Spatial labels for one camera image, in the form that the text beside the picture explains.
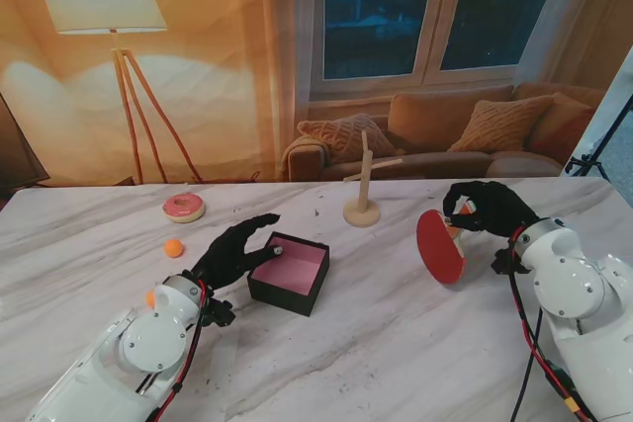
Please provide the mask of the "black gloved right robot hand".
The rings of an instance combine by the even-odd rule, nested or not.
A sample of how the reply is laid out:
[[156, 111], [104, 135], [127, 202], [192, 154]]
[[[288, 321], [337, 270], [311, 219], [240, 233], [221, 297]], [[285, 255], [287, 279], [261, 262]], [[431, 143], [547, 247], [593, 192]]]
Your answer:
[[[475, 206], [471, 214], [458, 214], [457, 202], [466, 198]], [[511, 238], [540, 220], [535, 211], [511, 188], [496, 182], [470, 181], [453, 184], [442, 203], [452, 227]]]

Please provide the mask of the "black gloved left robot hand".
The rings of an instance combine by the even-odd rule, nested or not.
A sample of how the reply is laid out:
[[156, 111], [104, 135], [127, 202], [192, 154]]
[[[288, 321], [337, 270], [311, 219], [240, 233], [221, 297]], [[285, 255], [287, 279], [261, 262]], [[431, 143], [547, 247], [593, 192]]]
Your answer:
[[281, 255], [278, 246], [268, 246], [247, 253], [245, 245], [258, 229], [275, 224], [276, 213], [254, 216], [229, 227], [215, 239], [191, 270], [194, 282], [219, 290], [238, 281], [244, 274]]

